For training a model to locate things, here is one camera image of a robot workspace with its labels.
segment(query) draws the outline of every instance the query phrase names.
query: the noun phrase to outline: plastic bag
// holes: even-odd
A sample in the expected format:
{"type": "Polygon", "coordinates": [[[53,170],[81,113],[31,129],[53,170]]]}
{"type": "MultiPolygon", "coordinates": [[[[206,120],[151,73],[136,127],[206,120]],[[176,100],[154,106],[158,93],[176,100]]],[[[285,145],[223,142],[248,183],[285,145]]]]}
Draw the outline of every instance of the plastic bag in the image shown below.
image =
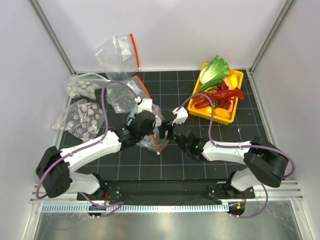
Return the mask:
{"type": "MultiPolygon", "coordinates": [[[[132,118],[135,114],[138,112],[138,106],[136,105],[131,113],[127,117],[127,124],[130,123],[130,118],[132,118]]],[[[155,127],[154,127],[154,134],[153,135],[147,135],[144,136],[142,141],[138,142],[137,145],[142,148],[147,148],[151,151],[156,152],[157,154],[160,154],[160,152],[168,145],[169,140],[167,138],[160,139],[160,134],[158,127],[161,126],[162,121],[164,120],[164,117],[161,115],[161,110],[158,105],[153,104],[152,105],[152,112],[155,115],[155,127]]]]}
{"type": "Polygon", "coordinates": [[[95,55],[109,80],[128,80],[140,70],[132,33],[113,36],[97,47],[95,55]]]}
{"type": "Polygon", "coordinates": [[[81,123],[75,122],[75,115],[78,114],[79,107],[86,103],[87,103],[87,100],[81,99],[69,105],[64,110],[64,113],[55,122],[55,125],[52,127],[52,129],[67,131],[72,128],[78,127],[81,123]]]}
{"type": "MultiPolygon", "coordinates": [[[[123,83],[128,85],[141,99],[149,98],[148,91],[138,76],[124,80],[123,83]]],[[[106,101],[112,105],[117,114],[129,113],[136,105],[135,96],[127,87],[121,84],[109,84],[106,87],[106,92],[106,101]]]]}
{"type": "Polygon", "coordinates": [[[99,105],[82,99],[67,107],[52,128],[68,131],[87,142],[97,136],[104,121],[103,110],[99,105]]]}
{"type": "Polygon", "coordinates": [[[79,98],[81,95],[96,100],[95,90],[102,89],[107,79],[96,73],[71,75],[64,81],[65,90],[71,98],[79,98]]]}

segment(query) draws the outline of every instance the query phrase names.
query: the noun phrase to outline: toy vegetable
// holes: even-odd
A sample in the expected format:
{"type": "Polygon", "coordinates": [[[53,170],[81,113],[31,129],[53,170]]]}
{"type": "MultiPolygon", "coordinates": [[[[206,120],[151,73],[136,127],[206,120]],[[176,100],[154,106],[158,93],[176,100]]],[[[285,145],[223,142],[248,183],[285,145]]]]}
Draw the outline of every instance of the toy vegetable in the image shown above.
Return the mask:
{"type": "Polygon", "coordinates": [[[212,88],[215,85],[221,84],[222,82],[223,82],[222,79],[214,79],[214,80],[208,81],[206,84],[202,85],[199,92],[203,92],[208,88],[212,88]]]}
{"type": "Polygon", "coordinates": [[[230,113],[226,109],[220,107],[214,109],[214,115],[223,119],[230,118],[230,113]]]}
{"type": "Polygon", "coordinates": [[[230,74],[230,68],[228,63],[223,58],[219,58],[219,55],[216,55],[215,58],[202,69],[200,72],[200,82],[206,84],[209,81],[215,79],[224,79],[230,74]]]}
{"type": "Polygon", "coordinates": [[[231,75],[228,77],[228,79],[230,80],[232,87],[235,89],[238,86],[238,79],[236,75],[231,75]]]}

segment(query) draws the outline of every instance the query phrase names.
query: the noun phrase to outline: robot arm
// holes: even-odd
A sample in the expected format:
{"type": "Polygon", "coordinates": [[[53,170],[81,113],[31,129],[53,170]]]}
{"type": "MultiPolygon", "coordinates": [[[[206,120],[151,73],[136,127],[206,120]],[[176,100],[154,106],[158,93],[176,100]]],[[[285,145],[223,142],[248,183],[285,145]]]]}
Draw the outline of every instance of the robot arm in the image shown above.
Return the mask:
{"type": "Polygon", "coordinates": [[[247,188],[259,184],[273,188],[280,186],[288,160],[272,151],[241,147],[260,145],[276,149],[270,142],[255,137],[252,141],[238,143],[216,141],[216,145],[225,146],[217,147],[208,139],[196,137],[185,125],[187,117],[188,113],[183,107],[179,111],[176,108],[172,111],[172,118],[159,127],[160,137],[166,135],[169,140],[175,140],[181,150],[195,161],[223,160],[247,165],[246,169],[232,172],[228,177],[224,190],[231,198],[237,198],[247,188]]]}
{"type": "Polygon", "coordinates": [[[107,189],[101,177],[96,173],[87,175],[75,171],[104,155],[133,147],[144,136],[153,134],[156,118],[152,113],[152,104],[152,99],[143,99],[138,106],[138,113],[126,124],[109,130],[105,139],[100,136],[60,151],[55,146],[48,148],[35,171],[39,179],[54,162],[70,155],[46,175],[42,185],[48,197],[56,198],[65,192],[83,192],[90,195],[91,199],[101,198],[107,189]]]}
{"type": "MultiPolygon", "coordinates": [[[[261,137],[255,137],[248,142],[215,142],[226,146],[216,147],[211,141],[196,137],[185,125],[187,118],[188,113],[183,107],[180,110],[177,108],[173,110],[172,118],[163,122],[158,128],[160,137],[175,140],[181,150],[195,161],[224,160],[247,165],[248,168],[232,172],[229,175],[222,188],[227,196],[230,198],[242,197],[242,192],[247,188],[261,183],[274,188],[280,186],[288,165],[286,158],[267,150],[241,148],[241,146],[250,144],[275,148],[271,143],[261,137]]],[[[102,137],[98,137],[75,147],[64,148],[61,151],[55,146],[48,148],[35,172],[41,179],[46,170],[61,156],[70,154],[45,177],[42,184],[48,197],[55,198],[65,192],[84,192],[90,195],[93,200],[100,199],[107,191],[107,186],[100,176],[96,173],[86,175],[75,171],[104,155],[135,146],[144,136],[153,134],[154,127],[155,116],[152,113],[152,99],[144,98],[138,106],[137,114],[126,124],[120,124],[109,130],[105,139],[102,140],[102,137]],[[81,151],[72,154],[76,149],[81,149],[81,151]]]]}

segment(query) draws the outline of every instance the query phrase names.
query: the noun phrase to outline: metal surface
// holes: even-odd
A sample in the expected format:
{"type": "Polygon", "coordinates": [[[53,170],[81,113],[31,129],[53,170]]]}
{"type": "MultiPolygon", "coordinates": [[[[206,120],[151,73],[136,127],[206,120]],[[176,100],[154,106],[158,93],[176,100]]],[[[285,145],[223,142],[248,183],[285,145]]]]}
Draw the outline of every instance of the metal surface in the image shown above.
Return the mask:
{"type": "MultiPolygon", "coordinates": [[[[263,203],[248,202],[245,214],[263,203]]],[[[253,219],[225,212],[116,214],[88,219],[82,213],[41,214],[35,240],[302,240],[290,201],[271,202],[253,219]]]]}
{"type": "Polygon", "coordinates": [[[44,11],[42,10],[41,6],[39,5],[38,1],[37,0],[29,0],[29,2],[31,4],[31,6],[33,7],[36,15],[38,16],[40,22],[42,23],[45,31],[48,33],[48,36],[52,40],[52,43],[55,46],[59,55],[61,56],[65,66],[67,67],[67,69],[69,70],[69,72],[71,74],[75,74],[76,72],[75,72],[71,62],[69,61],[67,54],[65,53],[62,45],[60,44],[53,28],[51,27],[44,11]]]}
{"type": "Polygon", "coordinates": [[[288,15],[288,13],[290,12],[291,8],[293,7],[293,5],[295,4],[296,0],[287,0],[285,2],[285,4],[283,5],[283,8],[281,9],[277,19],[275,20],[268,36],[266,37],[258,55],[256,56],[255,60],[253,61],[252,67],[251,67],[251,72],[253,73],[260,60],[262,59],[262,57],[264,56],[266,50],[268,49],[270,43],[272,42],[272,40],[274,39],[274,37],[276,36],[278,30],[280,29],[282,23],[284,22],[286,16],[288,15]]]}
{"type": "Polygon", "coordinates": [[[294,216],[303,239],[315,239],[314,233],[305,213],[305,208],[303,207],[304,204],[305,202],[301,201],[291,201],[294,216]]]}
{"type": "Polygon", "coordinates": [[[30,204],[29,207],[31,208],[29,220],[27,222],[23,240],[31,240],[34,239],[36,230],[38,227],[38,223],[41,216],[41,209],[43,208],[42,203],[37,204],[30,204]]]}
{"type": "MultiPolygon", "coordinates": [[[[66,192],[62,194],[61,196],[55,197],[55,198],[45,198],[43,199],[37,199],[36,198],[36,188],[37,184],[34,186],[32,196],[30,199],[30,203],[46,203],[46,204],[61,204],[61,203],[74,203],[77,200],[77,192],[66,192]]],[[[280,187],[273,188],[269,186],[265,186],[268,192],[269,201],[287,201],[287,200],[295,200],[295,201],[302,201],[304,200],[303,195],[300,191],[298,182],[295,180],[286,180],[282,181],[280,187]]],[[[256,201],[262,201],[264,202],[265,197],[265,191],[261,187],[261,185],[257,185],[253,187],[254,194],[256,198],[254,199],[247,199],[247,202],[256,202],[256,201]]],[[[45,189],[43,187],[40,188],[40,195],[45,194],[45,189]]],[[[225,199],[224,201],[234,201],[234,199],[225,199]]],[[[77,201],[77,203],[86,203],[86,201],[77,201]]]]}

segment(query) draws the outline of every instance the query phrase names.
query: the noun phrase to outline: cable connector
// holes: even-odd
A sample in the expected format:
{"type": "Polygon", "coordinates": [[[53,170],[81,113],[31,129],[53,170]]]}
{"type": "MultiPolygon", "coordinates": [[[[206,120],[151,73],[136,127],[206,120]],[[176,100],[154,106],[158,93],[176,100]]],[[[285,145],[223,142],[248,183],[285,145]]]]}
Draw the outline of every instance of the cable connector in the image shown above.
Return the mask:
{"type": "Polygon", "coordinates": [[[135,103],[136,104],[139,104],[139,103],[141,103],[141,97],[136,97],[135,99],[134,99],[134,101],[135,101],[135,103]]]}

